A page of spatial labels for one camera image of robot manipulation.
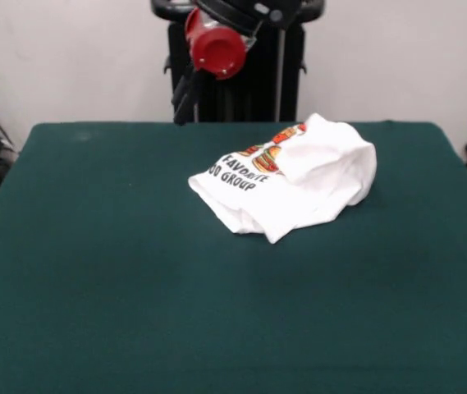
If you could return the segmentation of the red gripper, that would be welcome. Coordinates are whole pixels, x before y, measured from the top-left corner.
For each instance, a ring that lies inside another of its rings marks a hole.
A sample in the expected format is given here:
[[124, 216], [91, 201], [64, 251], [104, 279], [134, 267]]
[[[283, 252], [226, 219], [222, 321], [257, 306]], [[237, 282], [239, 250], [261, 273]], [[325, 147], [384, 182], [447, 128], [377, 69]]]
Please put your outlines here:
[[[204, 70], [218, 80], [233, 77], [245, 64], [245, 41], [241, 34], [197, 7], [186, 19], [185, 40], [195, 69]], [[193, 116], [208, 77], [206, 72], [186, 70], [178, 80], [172, 94], [175, 124], [183, 126]]]

